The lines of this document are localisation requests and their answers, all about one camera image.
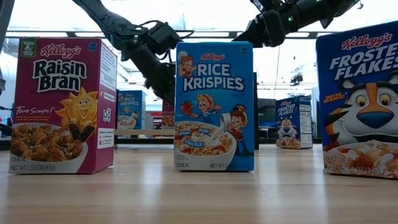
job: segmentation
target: tony the tiger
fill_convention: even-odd
[[[289,118],[281,118],[281,119],[283,120],[280,123],[280,126],[277,128],[276,135],[278,135],[279,138],[282,137],[296,138],[296,136],[299,133],[297,131],[297,127],[293,125],[292,121]]]
[[[392,72],[387,81],[353,83],[345,80],[341,88],[349,92],[349,98],[325,120],[330,142],[324,150],[369,140],[398,142],[395,84],[398,84],[398,71]]]

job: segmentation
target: cereal box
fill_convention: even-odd
[[[398,178],[397,25],[317,40],[326,172]]]
[[[253,51],[248,42],[177,45],[175,168],[253,170]]]
[[[145,97],[141,90],[119,91],[118,129],[145,129]]]
[[[91,174],[113,163],[117,57],[101,39],[21,38],[12,174]]]
[[[162,129],[174,129],[174,105],[163,101]]]
[[[277,100],[276,146],[285,149],[312,147],[311,98],[296,96]]]

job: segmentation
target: black robotic arm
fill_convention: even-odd
[[[169,103],[174,102],[175,64],[161,63],[156,55],[174,49],[180,36],[167,22],[155,22],[148,29],[107,10],[100,0],[73,0],[99,25],[105,37],[122,52],[122,61],[131,59],[146,78],[146,87]],[[285,36],[321,21],[328,27],[334,17],[344,14],[359,0],[250,0],[260,10],[246,31],[233,41],[249,41],[253,47],[276,47]]]

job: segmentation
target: blue box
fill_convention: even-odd
[[[175,168],[253,170],[252,45],[183,42],[177,60]]]
[[[285,149],[312,147],[311,98],[296,96],[277,100],[276,146]]]
[[[119,91],[118,129],[145,129],[145,97],[141,90]]]
[[[317,40],[329,173],[398,178],[397,26],[390,22]]]

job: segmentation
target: wood grain surface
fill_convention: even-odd
[[[0,223],[398,222],[398,182],[323,173],[322,150],[261,146],[256,170],[178,172],[171,146],[119,146],[95,175],[9,175],[0,152]]]

